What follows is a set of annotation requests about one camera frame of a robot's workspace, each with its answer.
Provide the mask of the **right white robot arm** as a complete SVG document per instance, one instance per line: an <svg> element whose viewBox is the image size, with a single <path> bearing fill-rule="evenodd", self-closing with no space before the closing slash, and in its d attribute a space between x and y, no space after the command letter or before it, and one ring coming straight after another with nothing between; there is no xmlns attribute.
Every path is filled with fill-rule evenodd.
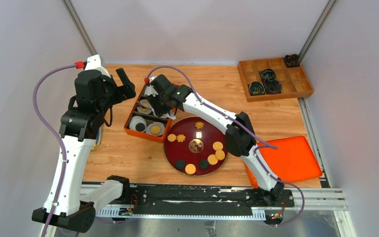
<svg viewBox="0 0 379 237"><path fill-rule="evenodd" d="M145 78L147 97L157 116L168 114L173 109L196 115L215 126L224 136L225 149L243 160L253 174L263 202L275 206L282 199L284 184L271 170L261 155L249 116L226 111L201 97L192 85L177 86L165 75Z"/></svg>

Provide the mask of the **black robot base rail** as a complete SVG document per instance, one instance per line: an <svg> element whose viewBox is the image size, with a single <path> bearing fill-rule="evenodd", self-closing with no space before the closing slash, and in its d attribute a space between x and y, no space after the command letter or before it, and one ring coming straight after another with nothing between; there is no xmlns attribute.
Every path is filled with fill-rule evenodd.
<svg viewBox="0 0 379 237"><path fill-rule="evenodd" d="M285 189L273 204L258 189L230 186L131 184L126 200L110 201L96 214L113 219L195 219L265 221L297 207Z"/></svg>

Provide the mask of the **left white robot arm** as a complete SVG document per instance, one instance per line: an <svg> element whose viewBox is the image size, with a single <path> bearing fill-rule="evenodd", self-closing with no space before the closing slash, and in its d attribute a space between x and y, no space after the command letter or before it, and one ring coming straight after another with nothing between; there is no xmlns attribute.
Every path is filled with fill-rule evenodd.
<svg viewBox="0 0 379 237"><path fill-rule="evenodd" d="M112 175L86 196L80 195L86 162L102 125L111 126L106 114L113 106L136 96L135 85L123 68L116 70L122 85L101 70L80 72L75 79L76 94L61 117L58 131L53 131L59 146L59 158L52 187L43 207L32 213L32 220L45 227L56 226L77 233L87 232L96 214L111 201L120 204L131 199L128 178Z"/></svg>

